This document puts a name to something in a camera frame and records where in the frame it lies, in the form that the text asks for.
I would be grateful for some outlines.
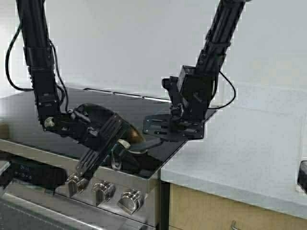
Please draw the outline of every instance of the wire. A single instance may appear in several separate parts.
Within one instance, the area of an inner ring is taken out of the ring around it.
[[[214,62],[216,63],[216,73],[217,74],[214,77],[214,90],[213,90],[211,100],[215,97],[216,92],[217,92],[218,80],[219,80],[219,71],[220,71],[220,67],[219,67],[219,63],[218,63],[217,58],[215,58]]]
[[[61,106],[63,104],[64,99],[65,99],[65,92],[59,85],[57,85],[57,88],[61,91],[61,101],[59,102],[59,104]]]
[[[55,46],[53,45],[52,41],[49,39],[49,42],[52,46],[52,49],[53,49],[53,53],[54,53],[54,59],[55,59],[55,62],[56,62],[56,71],[57,71],[57,75],[58,75],[58,78],[59,78],[59,81],[61,82],[62,86],[63,86],[63,89],[64,89],[64,92],[65,92],[65,98],[66,98],[66,105],[65,105],[65,111],[68,113],[68,104],[69,104],[69,97],[68,97],[68,93],[67,93],[67,89],[66,89],[66,86],[62,80],[62,77],[59,73],[59,65],[58,65],[58,55],[57,55],[57,51],[56,51],[56,48]]]
[[[232,87],[232,89],[234,91],[234,97],[230,100],[230,102],[228,102],[225,105],[222,105],[222,106],[219,106],[219,107],[216,107],[216,108],[208,108],[208,109],[222,109],[222,108],[225,108],[228,105],[230,105],[235,100],[235,98],[236,98],[236,89],[235,89],[234,85],[231,83],[231,81],[221,71],[219,71],[219,72],[226,79],[226,81],[228,81],[228,83],[231,85],[231,87]]]
[[[5,56],[5,72],[6,72],[6,77],[7,77],[8,81],[9,81],[10,85],[11,85],[14,89],[19,90],[19,91],[23,91],[23,92],[30,92],[30,91],[33,91],[34,89],[24,89],[24,88],[20,88],[20,87],[16,86],[16,85],[12,82],[12,80],[11,80],[10,71],[9,71],[9,62],[10,62],[11,51],[12,51],[12,48],[13,48],[13,46],[14,46],[16,40],[17,40],[17,37],[19,36],[19,33],[20,33],[21,29],[22,29],[22,26],[23,26],[23,23],[20,22],[20,24],[19,24],[19,26],[18,26],[18,29],[17,29],[17,31],[16,31],[16,33],[15,33],[13,39],[11,40],[10,45],[9,45],[9,48],[8,48],[8,50],[7,50],[7,52],[6,52],[6,56]],[[59,85],[57,85],[57,88],[61,91],[61,101],[60,101],[60,105],[62,105],[62,104],[63,104],[63,101],[64,101],[64,99],[65,99],[65,92],[64,92],[64,90],[63,90]]]
[[[33,89],[20,88],[20,87],[16,86],[12,82],[11,77],[10,77],[10,71],[9,71],[10,54],[11,54],[12,48],[13,48],[13,46],[15,44],[15,41],[16,41],[16,39],[17,39],[21,29],[22,29],[22,26],[23,26],[23,24],[22,24],[22,22],[20,22],[19,27],[18,27],[18,29],[17,29],[13,39],[11,40],[11,43],[10,43],[9,48],[8,48],[8,51],[6,52],[6,56],[5,56],[5,72],[6,72],[6,77],[7,77],[8,81],[9,81],[9,83],[11,84],[11,86],[14,89],[19,90],[19,91],[29,92],[29,91],[33,91]]]

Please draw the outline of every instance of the silver knob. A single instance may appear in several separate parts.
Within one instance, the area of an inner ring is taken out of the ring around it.
[[[240,229],[236,228],[236,222],[234,220],[231,223],[231,229],[232,230],[240,230]]]
[[[89,181],[87,179],[79,178],[76,174],[70,175],[65,182],[68,196],[72,197],[77,193],[83,192],[83,190],[87,187],[88,182]]]
[[[93,204],[98,206],[100,203],[108,202],[113,197],[115,189],[115,185],[107,181],[95,183],[92,188]]]
[[[129,215],[132,215],[134,212],[138,211],[143,204],[143,194],[135,189],[129,189],[124,192],[117,203],[117,205]]]

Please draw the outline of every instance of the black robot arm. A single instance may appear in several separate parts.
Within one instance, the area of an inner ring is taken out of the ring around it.
[[[172,102],[170,114],[146,117],[145,133],[170,141],[204,138],[204,122],[215,112],[209,106],[218,76],[247,1],[220,1],[196,66],[183,66],[179,77],[162,80]]]
[[[120,157],[125,150],[141,153],[163,141],[203,138],[203,124],[210,116],[206,112],[216,93],[218,73],[245,1],[221,0],[196,67],[183,66],[178,78],[163,80],[172,101],[171,112],[146,117],[143,133],[158,137],[151,141],[145,141],[131,124],[104,107],[86,103],[71,110],[66,106],[65,112],[61,111],[61,88],[54,73],[56,53],[48,35],[45,1],[16,2],[39,122],[45,131],[71,137],[89,148],[77,165],[79,177],[90,179],[110,150],[116,149]],[[66,89],[61,92],[62,99],[63,95],[68,97]]]

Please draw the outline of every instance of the wooden cabinet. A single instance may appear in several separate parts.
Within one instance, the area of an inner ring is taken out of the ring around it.
[[[172,184],[170,230],[307,230],[307,220]]]
[[[9,138],[9,126],[0,121],[0,139]]]

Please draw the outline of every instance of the black cooktop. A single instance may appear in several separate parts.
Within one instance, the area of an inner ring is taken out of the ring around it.
[[[169,112],[170,104],[167,102],[87,90],[68,89],[68,92],[69,108],[76,108],[83,103],[98,104],[118,113],[140,131],[142,131],[145,116]],[[75,159],[79,159],[88,151],[87,147],[76,144],[71,138],[61,138],[56,134],[43,131],[38,122],[33,92],[23,92],[0,99],[0,118],[9,125],[10,141]],[[144,136],[146,140],[155,138],[149,135]],[[161,146],[150,149],[147,154],[135,155],[141,166],[138,169],[123,163],[122,170],[148,178],[183,144],[184,142],[165,142]],[[111,167],[111,164],[106,162],[104,166]]]

